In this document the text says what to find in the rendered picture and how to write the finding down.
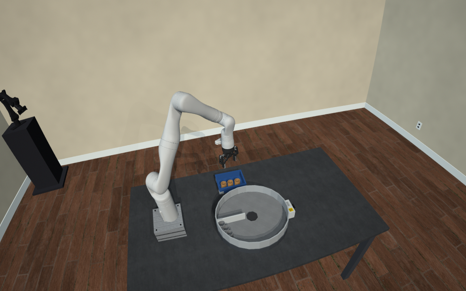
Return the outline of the blue crate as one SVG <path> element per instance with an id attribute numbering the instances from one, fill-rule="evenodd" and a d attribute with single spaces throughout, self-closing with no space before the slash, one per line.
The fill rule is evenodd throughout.
<path id="1" fill-rule="evenodd" d="M 236 178 L 240 179 L 240 184 L 238 184 L 238 185 L 235 185 L 235 182 L 234 182 L 234 180 Z M 235 171 L 231 171 L 231 172 L 228 172 L 228 173 L 216 174 L 215 179 L 216 179 L 216 182 L 218 184 L 219 194 L 228 193 L 230 190 L 233 190 L 233 189 L 235 189 L 237 187 L 247 185 L 247 183 L 246 183 L 246 181 L 244 179 L 244 175 L 242 174 L 241 170 L 235 170 Z M 221 182 L 222 181 L 227 182 L 228 180 L 233 180 L 233 186 L 228 186 L 228 184 L 227 184 L 227 187 L 221 188 Z"/>

